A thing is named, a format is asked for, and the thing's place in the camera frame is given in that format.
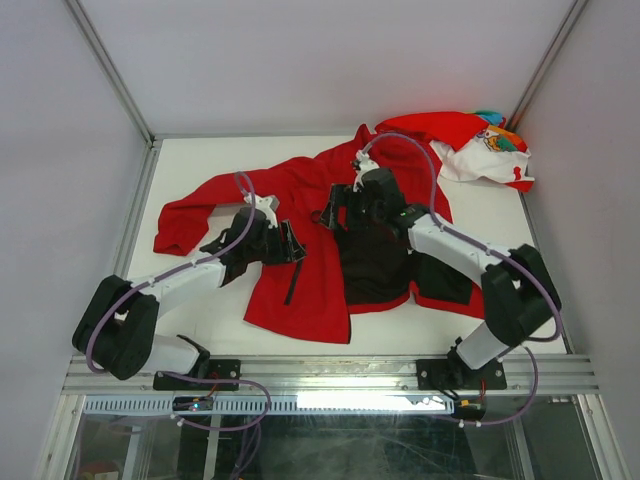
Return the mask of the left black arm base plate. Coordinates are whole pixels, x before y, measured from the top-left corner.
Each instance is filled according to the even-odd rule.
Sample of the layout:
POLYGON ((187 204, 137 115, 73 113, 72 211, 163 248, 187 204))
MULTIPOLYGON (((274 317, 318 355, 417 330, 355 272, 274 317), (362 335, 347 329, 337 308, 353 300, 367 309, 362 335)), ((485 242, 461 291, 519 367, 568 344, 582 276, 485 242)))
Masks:
POLYGON ((206 393, 211 389, 214 392, 237 391, 237 383, 211 384, 203 383, 203 380, 237 380, 241 376, 242 362, 240 359, 210 358, 206 365, 202 365, 199 370, 192 370, 186 373, 189 380, 167 375, 166 373, 156 373, 153 379, 152 388, 155 391, 173 392, 199 392, 206 393))

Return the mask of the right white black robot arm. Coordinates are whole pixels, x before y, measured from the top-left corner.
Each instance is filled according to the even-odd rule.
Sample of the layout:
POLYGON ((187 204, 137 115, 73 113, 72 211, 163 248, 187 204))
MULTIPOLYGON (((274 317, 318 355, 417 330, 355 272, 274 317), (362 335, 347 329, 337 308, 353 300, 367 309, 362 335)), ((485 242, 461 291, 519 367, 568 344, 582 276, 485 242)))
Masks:
POLYGON ((480 288, 483 322, 457 339, 445 359, 427 362, 426 378, 433 387, 476 388, 497 371, 499 357, 532 340, 548 320, 562 329, 559 295, 533 246, 508 249, 456 230, 433 205, 408 203, 388 168, 375 165, 352 185, 332 185, 319 222, 333 231, 378 229, 480 288))

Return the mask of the red zip jacket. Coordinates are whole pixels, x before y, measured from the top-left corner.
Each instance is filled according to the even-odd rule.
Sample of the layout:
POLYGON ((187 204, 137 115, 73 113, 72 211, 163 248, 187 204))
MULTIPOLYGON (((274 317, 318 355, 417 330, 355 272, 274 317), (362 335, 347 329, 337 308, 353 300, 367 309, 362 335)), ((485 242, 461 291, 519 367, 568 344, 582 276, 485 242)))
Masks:
POLYGON ((434 205, 452 218, 444 193, 432 187, 425 152, 406 140, 376 140, 366 126, 314 157, 294 157, 249 172, 260 196, 274 195, 306 257, 298 265, 263 266, 245 314, 247 322, 291 338, 347 344, 350 317, 393 309, 409 298, 421 307, 483 318, 481 290, 440 261, 410 253, 380 231, 331 232, 317 224, 333 184, 352 184, 356 152, 392 170, 410 203, 434 205))

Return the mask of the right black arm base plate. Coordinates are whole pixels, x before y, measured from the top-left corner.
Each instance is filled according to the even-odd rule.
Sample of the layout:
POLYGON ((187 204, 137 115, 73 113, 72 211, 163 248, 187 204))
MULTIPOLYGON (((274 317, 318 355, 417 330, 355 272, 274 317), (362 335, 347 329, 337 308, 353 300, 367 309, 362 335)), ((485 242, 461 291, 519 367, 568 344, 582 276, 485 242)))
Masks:
POLYGON ((461 361, 446 358, 418 359, 415 365, 419 390, 507 389, 504 368, 497 360, 492 360, 477 370, 470 369, 461 361))

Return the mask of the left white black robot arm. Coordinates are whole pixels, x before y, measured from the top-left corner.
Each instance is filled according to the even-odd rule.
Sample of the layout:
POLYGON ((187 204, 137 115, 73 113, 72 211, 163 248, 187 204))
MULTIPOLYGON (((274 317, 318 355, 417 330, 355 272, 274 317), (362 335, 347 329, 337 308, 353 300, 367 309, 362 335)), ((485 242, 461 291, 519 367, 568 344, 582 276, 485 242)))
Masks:
POLYGON ((141 372, 172 372, 184 386, 201 387, 210 375, 210 352, 185 335, 158 334, 158 320, 192 298, 231 283, 254 262, 298 265, 305 256, 289 221, 245 207, 186 263, 140 283, 117 275, 104 278, 72 335, 72 345, 93 370, 119 380, 141 372))

